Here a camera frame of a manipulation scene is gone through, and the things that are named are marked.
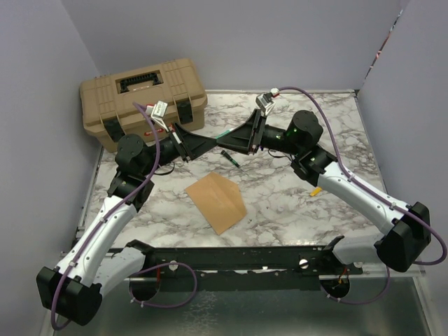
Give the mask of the white green glue stick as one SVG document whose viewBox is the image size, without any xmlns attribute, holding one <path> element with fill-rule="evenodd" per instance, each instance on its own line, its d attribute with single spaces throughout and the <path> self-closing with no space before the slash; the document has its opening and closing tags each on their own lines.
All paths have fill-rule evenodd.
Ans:
<svg viewBox="0 0 448 336">
<path fill-rule="evenodd" d="M 233 129 L 227 129 L 227 130 L 225 130 L 224 132 L 222 132 L 221 134 L 219 134 L 219 135 L 216 137 L 216 139 L 219 139 L 219 138 L 221 138 L 221 137 L 224 137 L 225 135 L 231 133 L 232 130 L 233 130 Z"/>
</svg>

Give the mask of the green black glue pen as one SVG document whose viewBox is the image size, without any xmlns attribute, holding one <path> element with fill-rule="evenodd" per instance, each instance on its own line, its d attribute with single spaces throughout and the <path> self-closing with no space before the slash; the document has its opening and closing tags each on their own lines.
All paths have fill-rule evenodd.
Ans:
<svg viewBox="0 0 448 336">
<path fill-rule="evenodd" d="M 235 167 L 237 168 L 241 168 L 240 164 L 226 151 L 226 150 L 222 150 L 220 152 L 220 154 L 229 162 L 231 162 Z"/>
</svg>

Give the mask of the brown paper envelope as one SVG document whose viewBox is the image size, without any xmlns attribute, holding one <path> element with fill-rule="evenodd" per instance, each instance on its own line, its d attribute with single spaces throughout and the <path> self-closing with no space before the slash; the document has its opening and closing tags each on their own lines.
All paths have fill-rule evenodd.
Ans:
<svg viewBox="0 0 448 336">
<path fill-rule="evenodd" d="M 247 210 L 239 186 L 211 172 L 185 191 L 217 235 L 242 220 Z"/>
</svg>

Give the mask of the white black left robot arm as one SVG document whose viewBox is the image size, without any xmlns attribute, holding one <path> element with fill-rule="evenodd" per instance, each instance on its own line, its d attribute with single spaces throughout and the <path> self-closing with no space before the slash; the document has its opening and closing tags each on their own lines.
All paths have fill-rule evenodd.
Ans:
<svg viewBox="0 0 448 336">
<path fill-rule="evenodd" d="M 154 270 L 154 258 L 133 246 L 111 259 L 106 254 L 149 198 L 157 168 L 176 158 L 194 160 L 214 147 L 214 138 L 190 133 L 178 125 L 152 146 L 137 134 L 120 138 L 115 155 L 118 168 L 99 213 L 56 266 L 43 267 L 37 274 L 41 302 L 50 311 L 54 330 L 63 329 L 57 323 L 60 316 L 68 323 L 88 324 L 106 294 L 120 282 L 133 274 L 147 276 Z"/>
</svg>

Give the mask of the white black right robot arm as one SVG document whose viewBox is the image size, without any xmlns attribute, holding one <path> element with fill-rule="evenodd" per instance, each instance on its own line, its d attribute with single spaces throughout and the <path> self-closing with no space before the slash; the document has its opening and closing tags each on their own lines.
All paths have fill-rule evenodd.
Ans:
<svg viewBox="0 0 448 336">
<path fill-rule="evenodd" d="M 267 125 L 256 109 L 241 126 L 217 140 L 218 146 L 242 154 L 272 149 L 293 156 L 291 167 L 303 181 L 333 194 L 366 217 L 377 234 L 339 236 L 321 257 L 323 269 L 336 274 L 351 263 L 384 263 L 406 272 L 429 245 L 429 210 L 417 202 L 410 206 L 371 186 L 319 145 L 323 128 L 314 113 L 294 114 L 287 129 Z"/>
</svg>

